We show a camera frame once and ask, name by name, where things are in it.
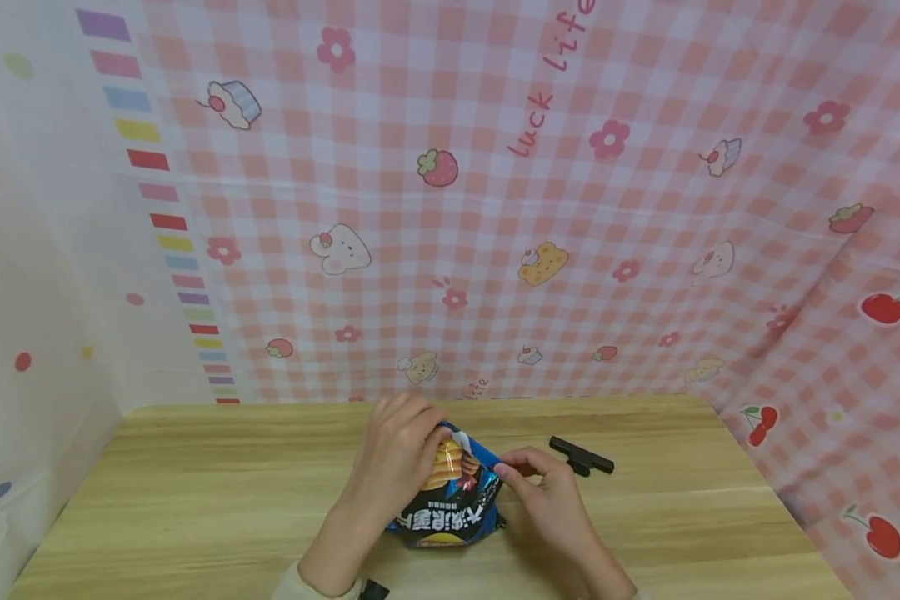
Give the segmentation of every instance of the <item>strawberry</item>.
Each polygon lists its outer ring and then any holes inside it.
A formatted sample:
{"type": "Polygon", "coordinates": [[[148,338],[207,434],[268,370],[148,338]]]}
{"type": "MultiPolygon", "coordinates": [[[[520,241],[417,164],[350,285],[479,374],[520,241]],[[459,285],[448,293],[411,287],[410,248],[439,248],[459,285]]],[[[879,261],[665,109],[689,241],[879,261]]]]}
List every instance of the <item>strawberry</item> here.
{"type": "Polygon", "coordinates": [[[457,181],[457,159],[445,150],[437,150],[435,147],[417,158],[417,174],[423,177],[423,181],[434,188],[445,188],[457,181]]]}

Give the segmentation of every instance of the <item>pink stripe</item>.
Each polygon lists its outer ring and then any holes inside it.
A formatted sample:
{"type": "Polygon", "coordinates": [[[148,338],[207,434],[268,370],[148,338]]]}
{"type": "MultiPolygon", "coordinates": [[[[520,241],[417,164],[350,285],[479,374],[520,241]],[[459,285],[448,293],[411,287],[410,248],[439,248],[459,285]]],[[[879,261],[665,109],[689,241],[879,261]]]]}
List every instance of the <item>pink stripe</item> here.
{"type": "Polygon", "coordinates": [[[91,50],[90,56],[92,56],[92,65],[97,68],[97,73],[116,75],[117,77],[143,78],[143,75],[140,74],[140,64],[134,57],[100,50],[91,50]]]}
{"type": "Polygon", "coordinates": [[[196,287],[204,289],[203,277],[193,276],[193,274],[173,274],[173,285],[177,287],[196,287]]]}
{"type": "Polygon", "coordinates": [[[160,185],[159,183],[139,183],[140,195],[149,200],[163,200],[166,202],[178,202],[177,189],[173,185],[160,185]]]}

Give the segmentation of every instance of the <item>sleeve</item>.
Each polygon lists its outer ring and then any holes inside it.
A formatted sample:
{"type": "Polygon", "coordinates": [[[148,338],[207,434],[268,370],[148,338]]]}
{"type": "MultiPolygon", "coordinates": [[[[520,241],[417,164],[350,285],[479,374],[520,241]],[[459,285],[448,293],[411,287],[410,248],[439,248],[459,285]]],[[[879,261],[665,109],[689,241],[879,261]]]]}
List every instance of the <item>sleeve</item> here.
{"type": "Polygon", "coordinates": [[[273,590],[271,600],[358,600],[360,590],[363,589],[362,579],[358,579],[353,584],[353,587],[350,587],[349,592],[344,593],[342,596],[337,596],[337,598],[328,599],[300,579],[297,565],[298,563],[294,562],[287,569],[283,579],[280,580],[276,589],[273,590]]]}

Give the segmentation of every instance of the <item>wooden tabletop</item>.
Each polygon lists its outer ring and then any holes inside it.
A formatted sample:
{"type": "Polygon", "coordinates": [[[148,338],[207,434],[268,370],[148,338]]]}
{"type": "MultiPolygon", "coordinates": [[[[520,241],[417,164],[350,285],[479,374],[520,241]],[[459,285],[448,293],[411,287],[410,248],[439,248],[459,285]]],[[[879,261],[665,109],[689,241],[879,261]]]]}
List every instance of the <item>wooden tabletop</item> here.
{"type": "MultiPolygon", "coordinates": [[[[579,478],[587,510],[653,600],[849,598],[702,399],[449,402],[496,453],[551,435],[616,462],[579,478]]],[[[366,404],[161,406],[129,415],[12,600],[268,600],[347,481],[366,404]]],[[[577,598],[572,569],[511,522],[468,548],[377,544],[392,600],[577,598]]]]}

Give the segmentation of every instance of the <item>potato chip bag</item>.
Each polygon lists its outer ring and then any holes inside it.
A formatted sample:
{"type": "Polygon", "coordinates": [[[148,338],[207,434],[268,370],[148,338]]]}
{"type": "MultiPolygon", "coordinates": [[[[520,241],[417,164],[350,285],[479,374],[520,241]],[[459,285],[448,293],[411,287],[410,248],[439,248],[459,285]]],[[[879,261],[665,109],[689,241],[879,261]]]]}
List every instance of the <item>potato chip bag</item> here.
{"type": "Polygon", "coordinates": [[[430,478],[387,530],[410,548],[445,548],[479,541],[506,526],[497,512],[503,482],[493,472],[500,462],[454,425],[433,457],[430,478]]]}

